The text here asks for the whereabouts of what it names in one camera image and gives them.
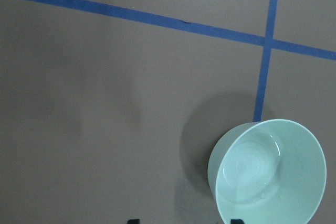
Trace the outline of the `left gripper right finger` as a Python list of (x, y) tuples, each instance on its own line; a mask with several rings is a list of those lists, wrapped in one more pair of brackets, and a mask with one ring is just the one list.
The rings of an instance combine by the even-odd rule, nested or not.
[(241, 219), (231, 219), (230, 224), (244, 224), (244, 221)]

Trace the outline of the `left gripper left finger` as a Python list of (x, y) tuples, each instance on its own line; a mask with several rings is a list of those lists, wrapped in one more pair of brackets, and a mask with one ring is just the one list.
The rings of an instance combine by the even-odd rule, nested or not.
[(129, 219), (127, 221), (127, 224), (139, 224), (139, 220), (138, 219)]

